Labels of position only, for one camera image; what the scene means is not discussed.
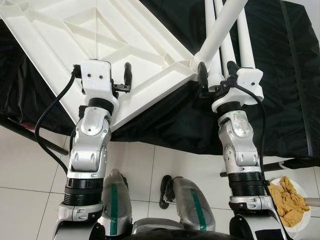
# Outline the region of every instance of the floor tile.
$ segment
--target floor tile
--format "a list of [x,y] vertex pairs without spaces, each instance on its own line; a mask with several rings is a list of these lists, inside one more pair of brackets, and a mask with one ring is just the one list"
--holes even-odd
[[[51,141],[55,139],[48,133],[47,136],[51,136]],[[56,135],[56,139],[53,142],[62,147],[61,135]],[[57,169],[51,156],[36,142],[2,126],[0,143],[0,187],[50,192]]]
[[177,208],[175,204],[169,204],[167,209],[161,209],[159,207],[159,203],[150,202],[148,218],[170,219],[180,222],[180,217],[177,214]]
[[281,161],[285,161],[291,158],[283,158],[278,156],[264,156],[263,157],[263,163],[264,164],[272,164],[272,163],[279,163]]
[[63,194],[50,193],[37,240],[49,240],[52,238],[57,222],[58,206],[63,200]]
[[316,179],[316,186],[318,187],[318,194],[320,196],[320,167],[315,166],[313,170],[314,170],[315,179]]
[[159,201],[163,176],[182,176],[201,189],[211,208],[230,209],[228,178],[219,175],[225,169],[222,156],[197,155],[156,146],[150,200]]
[[320,207],[319,206],[311,206],[311,217],[320,218]]
[[[68,149],[69,150],[69,139],[70,137],[68,136],[66,138],[65,141],[65,145],[64,145],[64,149]],[[62,155],[60,160],[68,167],[69,165],[69,155],[64,156]],[[51,192],[52,193],[59,193],[59,194],[64,194],[65,193],[65,185],[67,182],[67,175],[65,173],[65,171],[63,170],[63,168],[59,165],[57,167],[55,176],[54,176],[54,180],[53,180],[53,184],[52,184],[52,188],[51,188]]]
[[39,134],[44,139],[47,139],[48,141],[62,147],[65,144],[66,141],[66,135],[54,133],[52,131],[49,131],[44,128],[40,128]]
[[0,239],[35,240],[48,196],[46,192],[0,187]]
[[309,224],[298,233],[296,240],[319,240],[320,239],[320,217],[311,217]]
[[218,233],[229,234],[229,223],[233,218],[234,212],[232,210],[211,208],[215,219],[215,231]]
[[[119,169],[127,178],[131,200],[149,201],[154,147],[142,142],[110,142],[108,144],[105,175],[108,176],[113,168]],[[69,163],[68,156],[62,156],[61,160],[65,164]],[[51,192],[64,193],[66,179],[64,171],[59,166]]]
[[148,217],[149,202],[147,201],[131,201],[132,207],[132,223],[140,219]]

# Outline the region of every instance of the black fabric backdrop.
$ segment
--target black fabric backdrop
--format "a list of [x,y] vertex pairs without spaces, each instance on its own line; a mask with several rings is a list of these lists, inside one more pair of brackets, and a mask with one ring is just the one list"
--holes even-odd
[[[204,1],[141,0],[193,54],[205,40]],[[305,8],[279,0],[250,0],[246,17],[267,113],[265,154],[319,157],[319,43]],[[240,63],[237,27],[231,29]],[[196,154],[221,155],[218,116],[195,109],[196,82],[188,82],[112,133],[114,141],[141,141]],[[257,105],[245,108],[255,142],[262,119]]]
[[[191,53],[200,49],[206,37],[203,0],[140,1]],[[255,64],[263,71],[265,155],[318,158],[320,54],[305,8],[279,0],[250,0],[245,10]],[[236,26],[230,33],[241,64]],[[0,114],[21,124],[35,124],[54,95],[2,21],[0,44]],[[209,107],[195,107],[197,91],[197,82],[187,82],[113,132],[112,140],[221,155],[218,116]],[[259,140],[262,119],[258,106],[244,110],[254,129],[254,140]],[[44,123],[45,128],[66,135],[73,126],[61,105]]]

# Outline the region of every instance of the folded towel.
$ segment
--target folded towel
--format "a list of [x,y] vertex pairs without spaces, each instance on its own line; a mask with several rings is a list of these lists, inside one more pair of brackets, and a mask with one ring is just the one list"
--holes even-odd
[[278,214],[284,226],[293,228],[310,210],[305,199],[297,193],[287,176],[280,180],[280,186],[271,184],[269,191],[277,207]]

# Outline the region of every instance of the black cable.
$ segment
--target black cable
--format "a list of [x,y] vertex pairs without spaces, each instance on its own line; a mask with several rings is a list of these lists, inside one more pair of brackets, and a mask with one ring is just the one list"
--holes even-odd
[[60,99],[67,93],[67,91],[71,88],[72,84],[74,83],[76,78],[76,71],[75,69],[71,73],[71,78],[68,84],[65,86],[65,88],[60,92],[60,94],[55,98],[55,100],[49,105],[49,107],[44,111],[44,113],[41,115],[39,118],[38,122],[35,125],[35,130],[34,130],[34,136],[35,140],[37,143],[41,146],[41,148],[49,154],[64,170],[65,174],[68,173],[68,168],[67,166],[52,152],[50,151],[41,141],[40,135],[39,135],[39,130],[41,127],[42,122],[44,121],[45,117],[47,114],[51,111],[51,109],[60,101]]
[[233,87],[245,92],[246,94],[250,95],[259,105],[260,112],[262,114],[262,133],[261,133],[261,141],[260,141],[260,151],[259,151],[259,156],[260,156],[260,168],[261,168],[261,175],[263,177],[263,180],[265,180],[265,170],[264,170],[264,147],[265,147],[265,134],[266,134],[266,110],[260,99],[251,91],[248,89],[239,86],[238,84],[233,85]]
[[74,137],[76,135],[76,128],[77,128],[77,124],[74,126],[71,135],[70,135],[70,139],[69,139],[69,155],[71,155],[71,150],[73,147],[73,143],[74,143]]

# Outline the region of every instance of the plate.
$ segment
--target plate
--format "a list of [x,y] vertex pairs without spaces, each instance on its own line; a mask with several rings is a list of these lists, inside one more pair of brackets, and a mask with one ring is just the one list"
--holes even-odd
[[[279,187],[281,187],[280,185],[280,180],[282,178],[277,178],[277,179],[274,179],[272,180],[270,183],[274,184],[274,185],[277,185]],[[304,198],[307,198],[307,194],[306,192],[303,190],[303,188],[298,184],[296,183],[295,181],[291,180],[290,179],[290,182],[292,183],[294,189],[296,190],[296,192],[298,194],[300,194],[302,197]],[[311,218],[311,210],[309,211],[305,211],[303,213],[303,217],[302,217],[302,220],[294,227],[287,227],[287,226],[284,226],[285,230],[289,233],[296,233],[296,232],[300,232],[301,230],[303,230],[309,223],[310,221],[310,218]]]

